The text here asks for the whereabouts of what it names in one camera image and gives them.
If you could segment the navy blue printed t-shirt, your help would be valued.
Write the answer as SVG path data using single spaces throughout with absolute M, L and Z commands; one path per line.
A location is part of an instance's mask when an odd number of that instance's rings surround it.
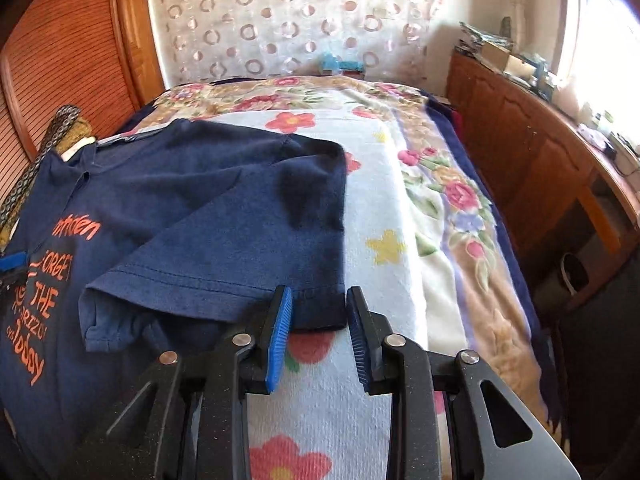
M 43 159 L 1 289 L 1 474 L 53 479 L 161 353 L 216 344 L 293 294 L 296 332 L 344 313 L 341 145 L 178 119 Z

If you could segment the white flower-print bed sheet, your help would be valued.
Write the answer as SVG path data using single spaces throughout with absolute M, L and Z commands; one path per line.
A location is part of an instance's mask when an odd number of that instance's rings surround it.
M 387 465 L 389 396 L 356 377 L 346 327 L 346 159 L 338 143 L 211 120 L 206 162 L 230 133 L 244 156 L 279 140 L 283 158 L 244 170 L 228 191 L 155 235 L 82 298 L 87 346 L 200 348 L 208 321 L 248 318 L 279 285 L 293 293 L 292 330 L 275 393 L 248 404 L 256 479 L 379 479 Z

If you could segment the cream folded cloth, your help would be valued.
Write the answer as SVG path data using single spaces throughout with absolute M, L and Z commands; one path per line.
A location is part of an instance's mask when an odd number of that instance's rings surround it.
M 84 148 L 87 145 L 95 144 L 96 138 L 94 136 L 86 136 L 85 138 L 79 139 L 72 146 L 70 146 L 66 151 L 61 154 L 61 158 L 64 162 L 68 162 L 78 151 Z

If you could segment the floral quilt blanket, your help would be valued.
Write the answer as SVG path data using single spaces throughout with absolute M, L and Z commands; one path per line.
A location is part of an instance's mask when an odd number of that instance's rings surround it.
M 216 120 L 338 143 L 346 159 L 345 282 L 430 350 L 471 348 L 548 429 L 558 386 L 497 207 L 450 110 L 415 88 L 343 76 L 184 84 L 124 125 Z

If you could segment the wooden louvered wardrobe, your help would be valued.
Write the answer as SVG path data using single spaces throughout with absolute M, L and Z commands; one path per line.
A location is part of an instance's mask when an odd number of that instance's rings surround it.
M 148 0 L 1 0 L 1 192 L 60 106 L 102 138 L 163 88 Z

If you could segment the wooden sideboard cabinet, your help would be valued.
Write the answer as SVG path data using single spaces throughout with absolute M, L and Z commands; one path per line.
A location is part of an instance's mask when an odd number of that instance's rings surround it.
M 639 200 L 550 104 L 452 52 L 446 97 L 510 235 L 538 310 L 574 310 L 639 245 Z

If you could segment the circle-pattern sheer curtain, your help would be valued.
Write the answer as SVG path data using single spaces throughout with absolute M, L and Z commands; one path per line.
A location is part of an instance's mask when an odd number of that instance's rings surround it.
M 148 0 L 169 87 L 320 74 L 325 53 L 369 80 L 417 86 L 442 0 Z

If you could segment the blue tissue box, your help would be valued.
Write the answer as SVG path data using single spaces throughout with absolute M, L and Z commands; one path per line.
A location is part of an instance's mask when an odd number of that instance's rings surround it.
M 318 71 L 321 75 L 344 75 L 352 78 L 363 79 L 366 74 L 364 66 L 355 61 L 343 61 L 338 56 L 325 53 L 320 58 Z

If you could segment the cardboard box on cabinet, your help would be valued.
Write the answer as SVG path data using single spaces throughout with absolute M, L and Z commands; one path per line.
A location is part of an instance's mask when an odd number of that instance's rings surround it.
M 485 42 L 480 49 L 482 59 L 499 72 L 521 79 L 529 79 L 535 73 L 536 67 L 512 55 L 508 50 L 491 42 Z

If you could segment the stack of papers on cabinet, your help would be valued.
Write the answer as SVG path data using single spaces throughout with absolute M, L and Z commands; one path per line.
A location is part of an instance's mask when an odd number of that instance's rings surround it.
M 456 45 L 457 51 L 467 54 L 477 54 L 480 53 L 485 44 L 490 44 L 506 52 L 513 51 L 514 42 L 511 38 L 485 32 L 465 22 L 460 22 L 459 26 L 460 37 Z

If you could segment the window with wooden frame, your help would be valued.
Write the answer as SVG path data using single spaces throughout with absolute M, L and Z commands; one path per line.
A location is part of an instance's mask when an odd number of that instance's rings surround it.
M 622 0 L 549 0 L 552 103 L 575 122 L 639 140 L 639 19 Z

